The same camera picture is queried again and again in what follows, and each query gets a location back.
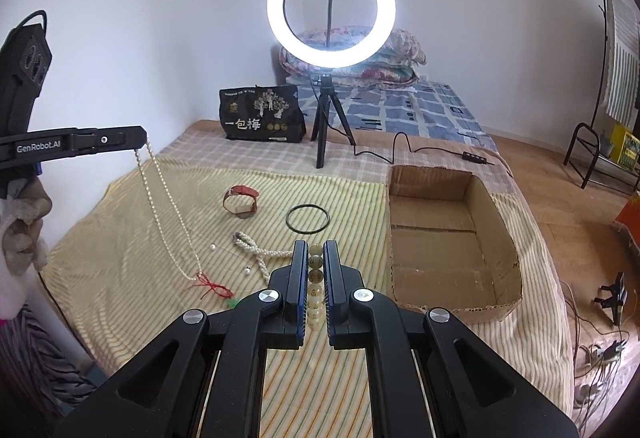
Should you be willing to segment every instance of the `orange object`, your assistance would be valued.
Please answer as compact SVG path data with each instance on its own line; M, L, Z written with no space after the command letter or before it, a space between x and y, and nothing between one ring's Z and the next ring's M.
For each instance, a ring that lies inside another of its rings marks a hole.
M621 225L626 228L631 240L638 247L640 243L640 193L638 191L631 195L616 217L614 226L620 230Z

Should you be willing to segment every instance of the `power plug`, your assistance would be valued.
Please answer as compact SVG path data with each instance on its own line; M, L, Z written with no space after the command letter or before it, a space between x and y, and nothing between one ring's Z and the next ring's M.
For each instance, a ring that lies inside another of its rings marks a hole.
M575 388L574 407L581 408L583 405L593 402L606 387L605 382L596 382L593 386L591 384L583 384Z
M616 362L622 357L622 350L624 349L624 343L613 341L613 344L604 350L599 346L595 347L591 350L591 354L589 357L589 364L591 366L601 363L601 364L610 364L612 362Z

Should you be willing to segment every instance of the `striped towel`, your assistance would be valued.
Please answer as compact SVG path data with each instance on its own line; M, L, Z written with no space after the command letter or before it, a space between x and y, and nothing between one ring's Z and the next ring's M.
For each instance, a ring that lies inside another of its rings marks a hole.
M76 407L95 391L27 305L0 330L0 376L51 427L63 416L61 403Z
M640 36L636 12L622 0L607 0L606 88L602 104L607 115L633 129L640 77Z

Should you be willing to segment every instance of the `yellow box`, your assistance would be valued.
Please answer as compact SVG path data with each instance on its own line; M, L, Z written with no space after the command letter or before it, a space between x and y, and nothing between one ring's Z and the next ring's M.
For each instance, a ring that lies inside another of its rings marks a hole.
M613 144L611 160L633 171L640 155L640 140L636 139L625 126L616 123L610 141Z

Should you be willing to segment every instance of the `metal screw cap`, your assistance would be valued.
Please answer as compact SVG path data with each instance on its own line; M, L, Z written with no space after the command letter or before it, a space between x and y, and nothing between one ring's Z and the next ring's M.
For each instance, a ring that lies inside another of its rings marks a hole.
M449 321L450 314L444 308L434 308L429 312L429 317L436 323L446 323Z
M361 301L362 303L368 303L373 299L373 292L368 290L367 288L360 288L353 292L353 298L356 301Z
M267 288L267 290L262 290L258 294L258 298L260 299L260 301L264 301L265 303L273 303L274 301L278 300L278 297L280 297L280 294L278 293L278 291L271 290L271 288Z
M204 319L203 313L195 308L187 310L182 316L182 320L187 324L198 324L202 319Z

